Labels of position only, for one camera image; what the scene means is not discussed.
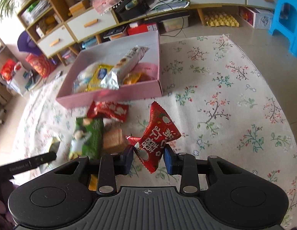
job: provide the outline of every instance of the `drawer handle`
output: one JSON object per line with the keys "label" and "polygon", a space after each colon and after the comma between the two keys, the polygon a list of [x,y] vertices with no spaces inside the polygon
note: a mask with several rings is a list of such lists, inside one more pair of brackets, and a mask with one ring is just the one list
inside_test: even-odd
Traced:
{"label": "drawer handle", "polygon": [[59,43],[60,39],[56,39],[52,43],[49,44],[50,47],[53,47],[54,45],[57,45]]}
{"label": "drawer handle", "polygon": [[97,23],[97,21],[98,21],[98,19],[94,19],[93,21],[90,21],[90,22],[88,22],[88,23],[84,24],[84,27],[89,27],[89,26],[92,26],[92,25],[96,24],[96,23]]}
{"label": "drawer handle", "polygon": [[274,0],[265,0],[266,2],[275,3]]}

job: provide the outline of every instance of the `metal screw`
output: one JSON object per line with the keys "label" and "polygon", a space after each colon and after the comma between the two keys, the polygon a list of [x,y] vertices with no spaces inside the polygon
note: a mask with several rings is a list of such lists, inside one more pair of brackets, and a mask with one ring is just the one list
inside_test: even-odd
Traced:
{"label": "metal screw", "polygon": [[102,187],[100,187],[99,188],[99,192],[101,192],[101,193],[110,193],[110,192],[112,192],[114,189],[113,189],[113,187],[111,187],[111,186],[102,186]]}
{"label": "metal screw", "polygon": [[185,187],[183,187],[183,191],[184,191],[185,193],[192,194],[192,193],[197,192],[197,188],[194,187],[194,186],[185,186]]}

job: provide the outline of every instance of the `blue plastic stool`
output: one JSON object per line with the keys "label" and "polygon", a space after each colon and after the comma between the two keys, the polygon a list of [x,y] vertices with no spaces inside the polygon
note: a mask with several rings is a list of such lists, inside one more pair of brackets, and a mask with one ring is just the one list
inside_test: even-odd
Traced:
{"label": "blue plastic stool", "polygon": [[[280,19],[281,8],[285,3],[290,4],[288,19]],[[273,35],[274,30],[289,39],[289,52],[297,57],[297,0],[278,0],[269,34]]]}

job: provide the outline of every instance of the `purple hat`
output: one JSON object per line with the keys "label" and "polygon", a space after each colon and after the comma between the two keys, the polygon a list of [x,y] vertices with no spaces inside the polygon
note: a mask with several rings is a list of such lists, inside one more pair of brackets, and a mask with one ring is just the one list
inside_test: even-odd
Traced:
{"label": "purple hat", "polygon": [[35,42],[30,38],[27,31],[21,33],[17,40],[17,47],[20,52],[32,53],[37,56],[42,54],[42,51],[37,47]]}

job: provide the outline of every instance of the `wooden leg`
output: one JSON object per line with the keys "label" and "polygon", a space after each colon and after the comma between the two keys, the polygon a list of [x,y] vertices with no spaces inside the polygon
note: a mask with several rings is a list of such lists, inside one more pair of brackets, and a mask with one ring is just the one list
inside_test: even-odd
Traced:
{"label": "wooden leg", "polygon": [[79,55],[79,51],[78,51],[76,48],[74,48],[73,46],[70,46],[69,49],[70,49],[74,54]]}
{"label": "wooden leg", "polygon": [[198,12],[198,15],[200,16],[200,19],[201,19],[201,22],[202,22],[203,26],[206,26],[203,10],[201,8],[198,8],[197,12]]}
{"label": "wooden leg", "polygon": [[66,66],[67,64],[65,63],[65,60],[62,58],[62,55],[60,53],[57,53],[57,56],[58,56],[59,60],[63,63],[63,65]]}
{"label": "wooden leg", "polygon": [[95,38],[96,38],[96,41],[97,41],[98,44],[102,43],[100,35],[95,35]]}

